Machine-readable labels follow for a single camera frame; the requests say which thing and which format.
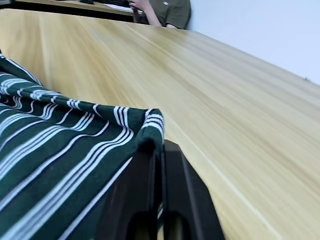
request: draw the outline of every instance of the desk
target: desk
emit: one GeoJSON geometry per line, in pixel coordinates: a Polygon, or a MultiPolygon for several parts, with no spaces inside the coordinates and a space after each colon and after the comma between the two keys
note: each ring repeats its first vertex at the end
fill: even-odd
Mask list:
{"type": "Polygon", "coordinates": [[[8,2],[9,1],[4,1],[4,3],[6,3],[5,8],[133,22],[132,11],[115,9],[100,2],[95,2],[93,5],[79,2],[77,0],[15,0],[12,4],[8,4],[8,2]]]}
{"type": "Polygon", "coordinates": [[[133,16],[133,13],[129,10],[121,10],[108,7],[100,2],[95,2],[94,5],[79,2],[77,0],[67,0],[67,1],[55,1],[55,0],[16,0],[16,2],[23,3],[35,3],[35,4],[46,4],[51,6],[61,6],[66,8],[76,8],[84,10],[99,11],[112,14],[121,14],[126,16],[133,16]]]}
{"type": "Polygon", "coordinates": [[[230,239],[320,237],[320,86],[196,32],[5,9],[0,47],[50,89],[159,108],[230,239]]]}

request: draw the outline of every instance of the wood grain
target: wood grain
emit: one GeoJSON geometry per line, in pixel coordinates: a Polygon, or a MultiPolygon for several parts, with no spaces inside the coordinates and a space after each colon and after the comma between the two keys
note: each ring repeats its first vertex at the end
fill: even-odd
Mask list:
{"type": "Polygon", "coordinates": [[[1,50],[48,88],[161,109],[228,238],[320,238],[320,86],[192,31],[9,9],[0,18],[1,50]]]}
{"type": "Polygon", "coordinates": [[[86,4],[79,2],[77,0],[66,0],[66,1],[56,1],[56,0],[16,0],[16,2],[25,2],[25,3],[36,3],[36,4],[46,4],[53,6],[61,6],[66,8],[76,8],[76,9],[85,9],[93,10],[111,14],[121,14],[127,16],[133,16],[134,14],[130,10],[125,9],[115,9],[108,7],[100,2],[95,2],[94,4],[86,4]]]}

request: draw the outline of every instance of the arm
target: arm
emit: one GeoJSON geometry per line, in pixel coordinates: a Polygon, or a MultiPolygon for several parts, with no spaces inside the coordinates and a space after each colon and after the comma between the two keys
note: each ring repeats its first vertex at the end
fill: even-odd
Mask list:
{"type": "Polygon", "coordinates": [[[131,9],[133,11],[133,22],[136,24],[140,23],[140,16],[138,13],[138,9],[134,6],[131,6],[131,9]]]}
{"type": "Polygon", "coordinates": [[[146,18],[150,25],[162,27],[159,22],[154,9],[152,8],[150,2],[148,0],[132,0],[129,3],[130,7],[133,9],[141,9],[144,11],[146,18]]]}

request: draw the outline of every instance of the striped fabric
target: striped fabric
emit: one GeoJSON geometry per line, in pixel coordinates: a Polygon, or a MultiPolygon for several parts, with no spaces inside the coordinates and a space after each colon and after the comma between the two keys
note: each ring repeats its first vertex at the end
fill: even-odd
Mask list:
{"type": "Polygon", "coordinates": [[[94,239],[108,189],[146,141],[160,153],[158,109],[65,97],[0,54],[0,239],[94,239]]]}

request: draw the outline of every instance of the green striped cloth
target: green striped cloth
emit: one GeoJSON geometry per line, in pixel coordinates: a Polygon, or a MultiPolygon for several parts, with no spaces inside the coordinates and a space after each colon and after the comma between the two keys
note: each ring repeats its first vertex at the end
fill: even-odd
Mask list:
{"type": "Polygon", "coordinates": [[[0,239],[94,239],[108,189],[146,141],[160,153],[158,109],[65,97],[0,54],[0,239]]]}

